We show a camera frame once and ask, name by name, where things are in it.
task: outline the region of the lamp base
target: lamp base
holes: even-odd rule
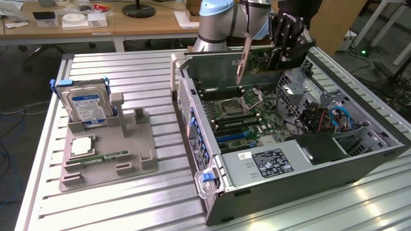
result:
[[[133,18],[148,18],[154,14],[154,8],[140,4],[140,9],[137,9],[136,4],[130,4],[122,7],[122,13]]]

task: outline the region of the sticker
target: sticker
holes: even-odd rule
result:
[[[93,32],[92,35],[110,35],[110,32]]]
[[[238,155],[240,160],[250,158],[250,152],[238,153],[237,155]]]
[[[98,124],[105,121],[102,108],[98,106],[100,98],[97,95],[72,97],[72,104],[76,108],[80,120],[85,124]]]
[[[28,23],[22,22],[22,23],[5,23],[4,24],[6,26],[6,28],[14,28],[14,27],[20,27],[20,26],[26,26]]]
[[[281,149],[252,154],[252,158],[264,178],[293,171]]]
[[[101,26],[100,21],[89,21],[90,26]]]
[[[241,125],[241,124],[242,124],[242,122],[237,122],[237,123],[232,123],[232,124],[225,124],[224,128],[225,127],[232,127],[232,126],[236,126],[236,125]]]
[[[250,118],[250,119],[245,119],[242,122],[244,124],[250,123],[250,122],[256,122],[257,118]]]
[[[90,160],[90,161],[84,161],[81,164],[82,165],[90,165],[90,164],[94,164],[94,163],[98,163],[98,162],[102,162],[101,159],[96,159],[96,160]]]

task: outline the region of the white sticker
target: white sticker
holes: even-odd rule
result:
[[[4,24],[6,26],[6,28],[14,28],[14,27],[20,27],[20,26],[26,26],[28,23],[22,22],[22,23],[5,23]]]
[[[105,114],[98,102],[98,95],[72,97],[72,103],[82,123],[93,125],[105,121]]]
[[[250,152],[238,153],[240,160],[249,159],[250,158]]]
[[[97,162],[102,162],[102,160],[101,159],[89,160],[89,161],[84,161],[81,164],[82,165],[89,165],[89,164],[93,164],[93,163],[97,163]]]
[[[93,32],[92,35],[110,35],[110,32]]]

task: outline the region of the cardboard box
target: cardboard box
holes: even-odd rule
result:
[[[201,6],[201,0],[186,0],[185,12],[188,20],[190,22],[200,21],[200,6]]]

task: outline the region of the pcie slot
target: pcie slot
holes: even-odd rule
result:
[[[249,132],[246,131],[246,132],[233,134],[233,135],[229,135],[229,136],[217,137],[216,141],[217,141],[217,143],[221,143],[221,142],[225,142],[225,141],[233,141],[233,140],[237,140],[237,139],[244,139],[248,136],[248,133]]]
[[[214,131],[213,132],[213,136],[226,136],[229,134],[234,134],[234,133],[240,133],[241,129],[240,128],[233,128],[233,129],[226,129],[226,130],[221,130],[221,131]]]

